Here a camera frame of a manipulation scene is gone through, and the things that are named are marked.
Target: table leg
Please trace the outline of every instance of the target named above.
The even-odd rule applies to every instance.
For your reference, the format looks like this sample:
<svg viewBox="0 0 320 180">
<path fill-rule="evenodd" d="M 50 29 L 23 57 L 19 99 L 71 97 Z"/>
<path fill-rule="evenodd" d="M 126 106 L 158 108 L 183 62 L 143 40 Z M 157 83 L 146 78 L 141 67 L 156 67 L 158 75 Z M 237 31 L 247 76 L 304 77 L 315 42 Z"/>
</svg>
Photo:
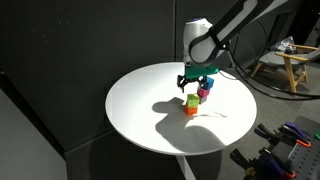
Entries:
<svg viewBox="0 0 320 180">
<path fill-rule="evenodd" d="M 184 175 L 184 177 L 186 178 L 186 180 L 196 180 L 196 178 L 194 177 L 194 174 L 188 164 L 188 161 L 186 159 L 185 156 L 176 156 L 177 161 L 180 165 L 180 168 L 182 170 L 182 173 Z"/>
</svg>

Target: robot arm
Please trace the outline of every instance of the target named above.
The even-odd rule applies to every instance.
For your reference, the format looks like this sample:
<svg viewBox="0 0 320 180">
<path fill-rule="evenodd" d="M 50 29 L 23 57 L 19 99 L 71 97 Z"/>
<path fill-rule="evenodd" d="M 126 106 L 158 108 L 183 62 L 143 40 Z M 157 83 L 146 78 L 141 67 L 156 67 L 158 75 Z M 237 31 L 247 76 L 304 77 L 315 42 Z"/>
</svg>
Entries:
<svg viewBox="0 0 320 180">
<path fill-rule="evenodd" d="M 204 18 L 186 23 L 183 35 L 185 75 L 178 76 L 177 85 L 183 88 L 189 82 L 199 82 L 200 77 L 215 74 L 213 61 L 228 46 L 228 42 L 253 20 L 277 8 L 288 0 L 238 0 L 237 3 L 212 25 Z"/>
</svg>

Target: toy block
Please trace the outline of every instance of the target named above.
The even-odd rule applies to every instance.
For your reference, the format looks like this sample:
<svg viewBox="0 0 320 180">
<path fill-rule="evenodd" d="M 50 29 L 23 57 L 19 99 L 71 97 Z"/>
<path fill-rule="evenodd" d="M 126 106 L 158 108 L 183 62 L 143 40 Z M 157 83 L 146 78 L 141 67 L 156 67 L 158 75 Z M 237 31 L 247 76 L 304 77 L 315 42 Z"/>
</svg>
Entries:
<svg viewBox="0 0 320 180">
<path fill-rule="evenodd" d="M 198 94 L 188 94 L 187 104 L 188 108 L 198 108 L 199 96 Z"/>
<path fill-rule="evenodd" d="M 198 108 L 189 108 L 187 105 L 185 106 L 185 111 L 187 115 L 197 114 Z"/>
<path fill-rule="evenodd" d="M 198 91 L 197 91 L 197 94 L 198 96 L 200 96 L 200 98 L 204 98 L 204 97 L 207 97 L 210 93 L 210 90 L 205 90 L 205 89 L 202 89 L 202 88 L 198 88 Z"/>
<path fill-rule="evenodd" d="M 201 87 L 204 90 L 210 90 L 213 87 L 214 79 L 206 77 L 203 86 Z"/>
<path fill-rule="evenodd" d="M 316 132 L 316 134 L 314 135 L 314 138 L 320 141 L 320 130 Z"/>
<path fill-rule="evenodd" d="M 203 104 L 206 101 L 207 101 L 207 97 L 200 97 L 199 104 Z"/>
</svg>

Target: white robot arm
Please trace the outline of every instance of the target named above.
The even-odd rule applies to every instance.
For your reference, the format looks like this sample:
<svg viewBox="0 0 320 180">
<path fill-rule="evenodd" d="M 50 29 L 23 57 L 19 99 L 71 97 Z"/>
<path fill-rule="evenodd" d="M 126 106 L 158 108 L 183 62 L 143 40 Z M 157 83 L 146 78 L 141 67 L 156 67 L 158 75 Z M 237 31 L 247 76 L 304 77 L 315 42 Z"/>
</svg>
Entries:
<svg viewBox="0 0 320 180">
<path fill-rule="evenodd" d="M 211 65 L 237 32 L 287 1 L 239 0 L 215 25 L 204 18 L 187 22 L 183 35 L 185 64 Z"/>
</svg>

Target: white tabletop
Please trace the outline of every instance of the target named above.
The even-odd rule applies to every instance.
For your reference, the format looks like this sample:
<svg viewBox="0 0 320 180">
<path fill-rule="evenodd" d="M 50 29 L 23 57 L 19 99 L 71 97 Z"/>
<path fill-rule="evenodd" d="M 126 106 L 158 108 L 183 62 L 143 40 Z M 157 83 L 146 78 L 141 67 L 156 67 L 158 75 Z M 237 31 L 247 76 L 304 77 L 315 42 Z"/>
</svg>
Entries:
<svg viewBox="0 0 320 180">
<path fill-rule="evenodd" d="M 257 113 L 251 92 L 238 80 L 215 74 L 214 85 L 198 113 L 184 112 L 185 93 L 177 87 L 183 63 L 162 63 L 135 70 L 117 81 L 106 99 L 111 124 L 126 139 L 145 149 L 170 155 L 199 155 L 237 141 L 252 127 Z"/>
</svg>

